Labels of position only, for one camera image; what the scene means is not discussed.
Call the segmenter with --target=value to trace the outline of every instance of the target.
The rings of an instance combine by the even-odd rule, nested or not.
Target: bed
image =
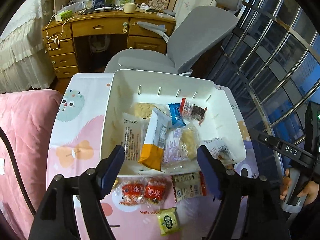
[[[53,0],[26,0],[0,36],[0,94],[49,88],[55,74],[45,53],[41,29]]]
[[[46,165],[53,123],[62,95],[54,90],[32,90],[0,95],[0,127],[12,145],[22,180],[37,210],[46,191]],[[28,239],[33,216],[18,186],[2,140],[0,210],[18,237]]]

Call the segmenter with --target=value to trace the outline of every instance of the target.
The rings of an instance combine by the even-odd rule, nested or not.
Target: barcode
[[[199,185],[198,184],[196,184],[195,185],[195,195],[199,195],[200,193],[199,193]]]
[[[184,102],[183,110],[186,111],[186,112],[189,111],[189,102],[188,102],[188,101],[185,101],[185,102]]]
[[[164,125],[162,124],[162,125],[161,125],[161,128],[160,128],[159,141],[158,141],[158,147],[161,148],[161,149],[164,148],[166,132],[167,132],[166,126],[164,126]]]

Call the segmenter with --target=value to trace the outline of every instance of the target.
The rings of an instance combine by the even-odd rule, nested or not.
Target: pink bedsheet
[[[53,123],[62,95],[54,90],[33,90],[0,95],[0,126],[10,140],[22,180],[37,210],[46,191],[46,165]],[[0,201],[16,225],[14,230],[28,239],[33,216],[22,196],[2,140]]]

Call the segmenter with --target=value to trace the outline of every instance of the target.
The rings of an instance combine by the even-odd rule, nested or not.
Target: green snack packet
[[[175,215],[176,208],[169,208],[160,210],[157,214],[161,235],[170,234],[178,231],[179,225]]]

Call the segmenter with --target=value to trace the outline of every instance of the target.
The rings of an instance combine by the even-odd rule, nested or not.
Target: blue snack wrapper
[[[180,106],[180,103],[169,104],[172,128],[174,129],[186,126],[179,111]]]

